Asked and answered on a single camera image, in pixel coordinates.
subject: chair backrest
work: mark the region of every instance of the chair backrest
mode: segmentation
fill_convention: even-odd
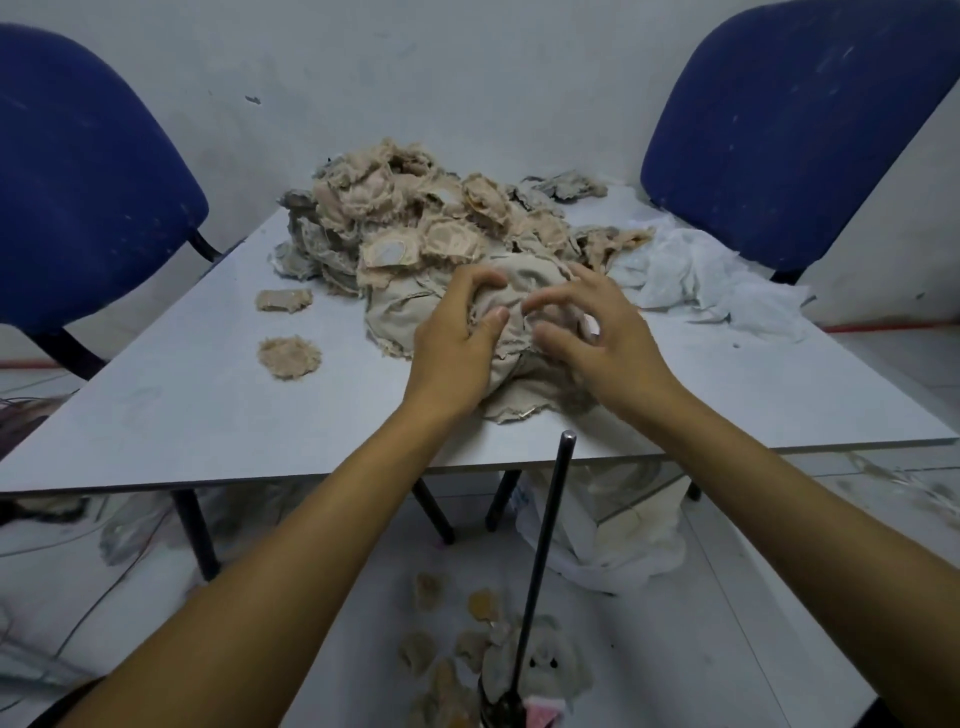
[[[173,143],[106,63],[0,24],[0,323],[44,333],[96,312],[207,212]]]
[[[778,271],[821,258],[960,76],[955,0],[792,0],[700,44],[640,181]]]

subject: forearm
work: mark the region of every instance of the forearm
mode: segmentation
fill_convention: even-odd
[[[63,725],[278,725],[380,533],[447,429],[428,414],[398,411]]]
[[[904,719],[957,715],[957,570],[687,393],[634,424],[683,465]]]

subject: wire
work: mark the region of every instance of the wire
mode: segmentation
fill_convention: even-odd
[[[32,548],[21,548],[19,551],[7,551],[6,553],[0,553],[0,559],[7,556],[22,556],[25,553],[34,553],[36,551],[44,551],[47,548],[55,548],[56,546],[63,546],[64,544],[72,544],[74,541],[79,541],[80,539],[85,539],[92,533],[103,530],[104,526],[107,525],[105,522],[98,525],[96,528],[91,528],[89,531],[86,531],[79,536],[71,536],[65,541],[57,541],[55,544],[45,544],[44,546],[33,546]]]
[[[173,510],[174,510],[173,508],[168,508],[166,510],[163,516],[160,517],[160,520],[156,522],[156,525],[154,526],[154,530],[150,532],[150,536],[147,537],[146,543],[140,549],[139,553],[136,554],[136,558],[133,559],[130,565],[123,570],[123,573],[121,573],[116,578],[116,580],[112,584],[110,584],[107,590],[103,592],[97,598],[97,600],[93,602],[92,605],[90,605],[90,608],[87,609],[86,612],[84,612],[84,615],[80,617],[80,620],[73,625],[73,629],[70,630],[70,632],[64,638],[63,642],[60,643],[60,647],[58,647],[57,651],[54,652],[53,658],[55,660],[58,659],[58,657],[60,657],[60,655],[63,654],[63,650],[65,650],[66,647],[70,644],[70,641],[73,639],[74,635],[76,635],[77,631],[84,625],[84,622],[86,622],[90,618],[90,615],[93,614],[94,610],[97,607],[99,607],[101,604],[103,604],[104,599],[106,599],[110,595],[110,593],[113,592],[113,590],[116,589],[121,584],[121,582],[123,582],[123,580],[127,578],[128,574],[130,574],[130,572],[133,571],[133,568],[143,560],[143,557],[146,555],[147,550],[150,548],[150,544],[154,540],[154,536],[156,536],[156,533],[160,530],[160,527],[167,520],[167,517],[170,516],[171,513],[173,513]],[[39,680],[44,679],[47,676],[47,674],[48,672],[44,670],[43,674],[41,674],[38,679]],[[22,697],[17,698],[16,700],[14,700],[13,703],[10,703],[9,705],[5,705],[3,708],[0,708],[0,713],[4,713],[10,710],[11,708],[16,707],[21,702],[23,702],[23,698]]]

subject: hand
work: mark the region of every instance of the hand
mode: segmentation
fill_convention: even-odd
[[[487,313],[470,334],[467,315],[477,288],[503,288],[507,277],[486,265],[462,265],[446,293],[414,334],[414,362],[403,405],[445,423],[476,409],[490,381],[493,348],[510,318],[503,307]]]
[[[523,313],[550,303],[572,303],[600,324],[589,344],[572,332],[549,324],[534,327],[534,343],[579,372],[590,392],[621,420],[639,425],[669,407],[666,400],[685,392],[673,376],[650,328],[623,292],[606,276],[573,263],[576,280],[542,288],[523,302]]]

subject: white wall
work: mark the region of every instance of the white wall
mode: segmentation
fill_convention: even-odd
[[[127,79],[204,188],[204,234],[254,229],[320,158],[384,135],[502,181],[571,166],[633,182],[696,44],[754,0],[8,0]],[[245,97],[256,97],[260,104]],[[825,260],[818,319],[960,313],[954,93]],[[897,207],[912,207],[900,217]],[[72,330],[113,354],[196,280],[181,251]],[[926,296],[916,301],[921,290]],[[0,359],[31,351],[0,332]]]

